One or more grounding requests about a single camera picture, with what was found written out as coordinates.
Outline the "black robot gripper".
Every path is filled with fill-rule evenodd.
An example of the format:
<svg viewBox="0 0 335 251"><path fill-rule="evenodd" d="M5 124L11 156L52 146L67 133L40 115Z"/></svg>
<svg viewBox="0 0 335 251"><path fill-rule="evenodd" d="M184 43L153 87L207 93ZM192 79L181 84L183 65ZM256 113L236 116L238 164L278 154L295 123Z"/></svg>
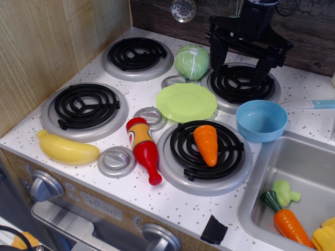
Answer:
<svg viewBox="0 0 335 251"><path fill-rule="evenodd" d="M218 72L228 49L258 58L252 87L259 86L272 68L281 66L293 44L276 33L271 20L279 1L244 1L239 18L210 16L207 37L210 42L210 65Z"/></svg>

